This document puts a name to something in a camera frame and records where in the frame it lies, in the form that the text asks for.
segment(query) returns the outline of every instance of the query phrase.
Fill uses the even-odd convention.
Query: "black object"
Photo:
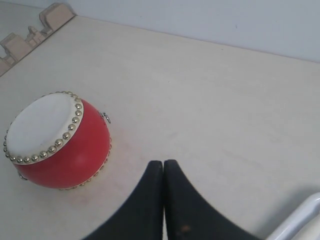
[[[258,240],[211,207],[176,160],[164,162],[163,181],[169,240]]]
[[[162,182],[162,162],[149,162],[122,207],[84,240],[162,240]]]
[[[84,240],[259,240],[210,206],[176,160],[149,162],[122,207]]]

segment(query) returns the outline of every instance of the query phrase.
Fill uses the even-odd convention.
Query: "white table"
[[[0,78],[0,137],[38,97],[77,93],[112,119],[103,174],[57,191],[0,157],[0,239],[78,240],[150,160],[177,159],[220,212],[266,238],[320,192],[320,65],[75,17]]]

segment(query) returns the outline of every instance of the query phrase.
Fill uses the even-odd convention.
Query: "toy drum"
[[[5,156],[22,179],[54,188],[83,186],[104,167],[111,150],[105,118],[72,92],[45,95],[12,122]]]

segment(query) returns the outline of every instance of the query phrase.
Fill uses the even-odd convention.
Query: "metal ring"
[[[106,114],[105,112],[100,112],[100,116],[102,118],[105,118],[109,124],[111,124],[111,120],[110,120],[110,117],[108,116],[108,114]]]
[[[20,172],[18,172],[18,175],[19,175],[19,178],[20,178],[20,179],[22,179],[22,180],[24,180],[24,181],[28,181],[28,179],[26,179],[24,176],[22,176]]]

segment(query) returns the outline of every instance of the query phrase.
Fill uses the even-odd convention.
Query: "white drum head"
[[[61,139],[75,116],[75,99],[69,94],[53,93],[26,107],[11,124],[7,150],[11,156],[31,156],[46,151]]]

